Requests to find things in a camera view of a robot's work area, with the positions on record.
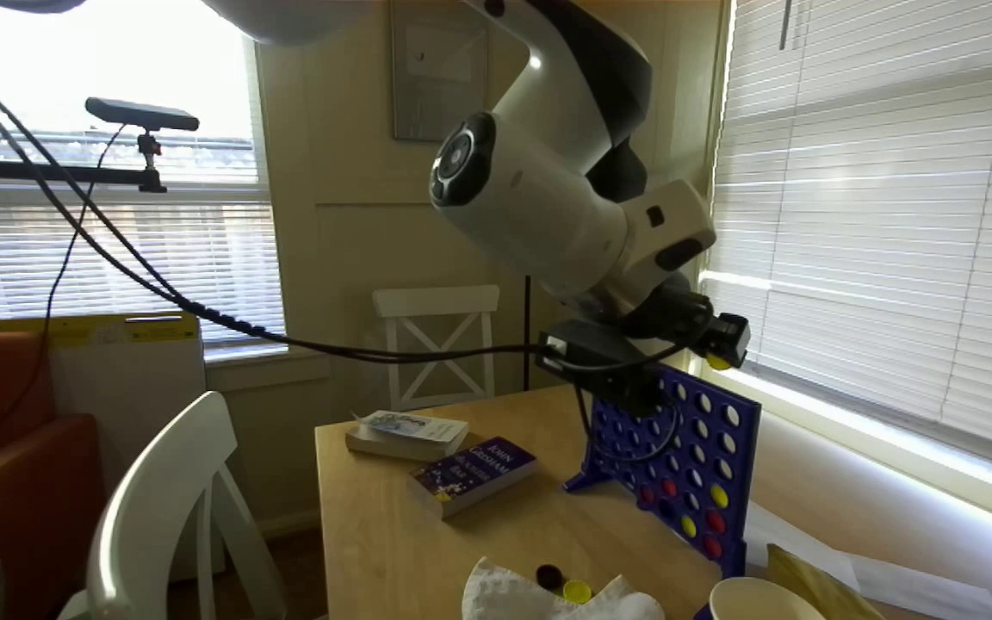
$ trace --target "floor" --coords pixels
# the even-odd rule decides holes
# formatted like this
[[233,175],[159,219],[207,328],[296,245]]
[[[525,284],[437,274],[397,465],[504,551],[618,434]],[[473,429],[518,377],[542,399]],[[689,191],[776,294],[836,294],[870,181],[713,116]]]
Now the floor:
[[[322,587],[319,531],[271,539],[271,553],[275,553],[275,565],[282,570],[285,597],[289,597],[289,616],[296,616],[296,620],[322,616],[326,613],[326,587]],[[172,620],[197,620],[194,583],[172,585],[169,616]],[[216,616],[221,620],[250,616],[233,570],[216,575]]]

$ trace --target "white window blind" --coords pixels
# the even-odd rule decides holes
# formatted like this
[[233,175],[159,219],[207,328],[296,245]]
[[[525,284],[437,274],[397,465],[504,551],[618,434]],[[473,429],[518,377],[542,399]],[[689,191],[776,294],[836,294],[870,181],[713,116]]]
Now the white window blind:
[[[179,105],[201,132],[159,132],[169,191],[95,187],[95,204],[188,299],[282,330],[278,263],[266,175],[254,155],[254,89],[244,38],[203,3],[81,3],[70,15],[0,10],[0,98],[64,166],[95,166],[116,132],[85,97]],[[108,168],[141,168],[136,127],[125,127]],[[85,227],[128,264],[95,215]],[[40,315],[73,230],[32,187],[0,181],[0,315]],[[169,311],[81,240],[56,313]],[[247,337],[203,322],[207,343]]]
[[713,215],[755,366],[992,439],[992,0],[742,0]]

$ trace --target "wall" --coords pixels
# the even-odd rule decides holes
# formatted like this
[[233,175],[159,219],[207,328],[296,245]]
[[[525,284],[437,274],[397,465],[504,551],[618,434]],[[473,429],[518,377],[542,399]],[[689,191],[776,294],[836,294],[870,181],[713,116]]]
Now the wall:
[[[652,116],[634,147],[654,180],[701,175],[713,116],[719,0],[592,0],[654,62]],[[490,98],[525,65],[525,47],[490,32]],[[426,207],[437,145],[389,136],[387,8],[306,47],[259,47],[270,181],[289,335],[380,343],[374,284],[500,283],[496,341],[520,341],[525,277],[492,264]],[[533,328],[566,307],[533,294]],[[387,403],[371,366],[282,356],[210,367],[227,389],[242,459],[239,474],[270,535],[314,519],[314,427]],[[520,389],[520,358],[500,358],[500,389]]]

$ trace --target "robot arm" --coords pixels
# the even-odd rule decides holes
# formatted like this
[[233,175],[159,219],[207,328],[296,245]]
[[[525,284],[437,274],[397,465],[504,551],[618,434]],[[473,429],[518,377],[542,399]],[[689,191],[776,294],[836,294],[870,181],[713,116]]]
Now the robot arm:
[[627,337],[666,337],[743,360],[743,315],[713,315],[680,264],[713,245],[689,181],[643,191],[627,136],[643,120],[652,65],[570,0],[464,0],[531,47],[490,113],[473,113],[432,166],[432,204],[464,238],[579,307],[562,349],[627,360]]

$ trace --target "white chair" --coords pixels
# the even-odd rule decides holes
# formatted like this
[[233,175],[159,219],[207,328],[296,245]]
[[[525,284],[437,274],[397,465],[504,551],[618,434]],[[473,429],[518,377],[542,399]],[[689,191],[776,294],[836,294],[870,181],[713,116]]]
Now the white chair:
[[[500,284],[374,290],[371,302],[387,319],[389,351],[490,349]],[[393,408],[415,408],[474,395],[496,395],[492,356],[432,366],[389,366]]]
[[201,616],[215,602],[215,527],[254,616],[285,616],[275,562],[227,473],[239,439],[221,391],[197,395],[169,419],[116,481],[94,535],[85,593],[64,616],[162,620],[179,535],[194,523]]

